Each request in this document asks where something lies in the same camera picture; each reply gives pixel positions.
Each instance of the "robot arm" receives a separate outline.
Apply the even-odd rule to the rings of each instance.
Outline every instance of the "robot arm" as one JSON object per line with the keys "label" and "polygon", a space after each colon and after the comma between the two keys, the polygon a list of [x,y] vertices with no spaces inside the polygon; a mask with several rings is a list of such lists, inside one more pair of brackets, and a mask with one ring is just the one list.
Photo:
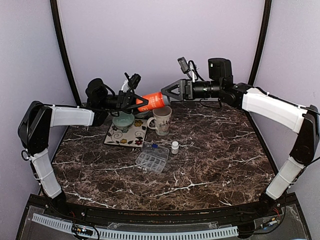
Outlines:
{"label": "robot arm", "polygon": [[[190,71],[184,57],[178,61],[183,73]],[[180,101],[218,98],[219,102],[265,116],[298,134],[288,160],[260,196],[260,202],[270,207],[314,159],[319,143],[318,109],[282,100],[245,83],[234,84],[231,62],[227,59],[211,58],[208,67],[212,81],[180,79],[163,88],[162,94]]]}
{"label": "robot arm", "polygon": [[30,161],[36,180],[44,193],[53,200],[65,199],[65,195],[56,179],[48,155],[50,128],[56,126],[100,126],[109,113],[136,112],[146,106],[149,101],[135,94],[141,77],[134,74],[127,77],[127,89],[120,90],[118,95],[99,78],[88,84],[88,96],[85,107],[68,107],[43,104],[34,101],[25,113],[18,135],[25,148],[22,157]]}

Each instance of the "purple wall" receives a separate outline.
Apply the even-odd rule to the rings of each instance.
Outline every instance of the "purple wall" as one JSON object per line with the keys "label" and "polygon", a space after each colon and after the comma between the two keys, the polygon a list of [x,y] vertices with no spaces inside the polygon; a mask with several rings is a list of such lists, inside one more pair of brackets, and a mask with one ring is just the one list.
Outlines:
{"label": "purple wall", "polygon": [[208,79],[209,58],[232,61],[236,82],[247,81],[264,1],[59,1],[65,41],[79,88],[102,78],[116,92],[124,72],[142,77],[138,94],[184,78],[177,59],[193,59]]}
{"label": "purple wall", "polygon": [[[256,86],[292,101],[320,109],[320,1],[273,1],[269,29]],[[297,135],[286,127],[254,116],[280,168]],[[320,161],[311,165],[293,186],[312,239],[320,237]]]}
{"label": "purple wall", "polygon": [[[15,239],[30,193],[37,193],[17,134],[33,100],[74,104],[56,40],[50,1],[0,1],[0,239]],[[65,128],[51,131],[52,156]]]}

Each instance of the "clear plastic box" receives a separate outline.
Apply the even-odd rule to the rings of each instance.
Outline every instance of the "clear plastic box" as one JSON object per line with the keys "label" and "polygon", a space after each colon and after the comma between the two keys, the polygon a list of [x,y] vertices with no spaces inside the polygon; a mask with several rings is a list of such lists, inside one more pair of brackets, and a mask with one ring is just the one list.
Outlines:
{"label": "clear plastic box", "polygon": [[145,141],[142,152],[136,158],[135,163],[147,170],[161,173],[167,164],[168,155],[168,148]]}

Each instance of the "brown marble surface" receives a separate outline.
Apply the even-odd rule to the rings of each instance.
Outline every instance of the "brown marble surface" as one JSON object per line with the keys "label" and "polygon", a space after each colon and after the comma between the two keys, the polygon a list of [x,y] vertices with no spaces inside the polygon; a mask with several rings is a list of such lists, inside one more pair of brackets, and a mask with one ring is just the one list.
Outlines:
{"label": "brown marble surface", "polygon": [[68,202],[123,210],[195,210],[250,203],[274,177],[245,114],[198,102],[172,103],[170,133],[146,141],[171,147],[162,173],[136,166],[141,149],[103,144],[111,125],[71,126],[53,169]]}

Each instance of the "small white bottle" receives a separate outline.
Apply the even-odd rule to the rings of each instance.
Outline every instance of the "small white bottle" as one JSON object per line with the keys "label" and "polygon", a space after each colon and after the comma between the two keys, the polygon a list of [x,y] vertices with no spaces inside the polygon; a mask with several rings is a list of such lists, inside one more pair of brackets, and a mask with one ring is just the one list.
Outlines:
{"label": "small white bottle", "polygon": [[177,141],[173,141],[171,145],[171,153],[177,154],[179,152],[179,143]]}

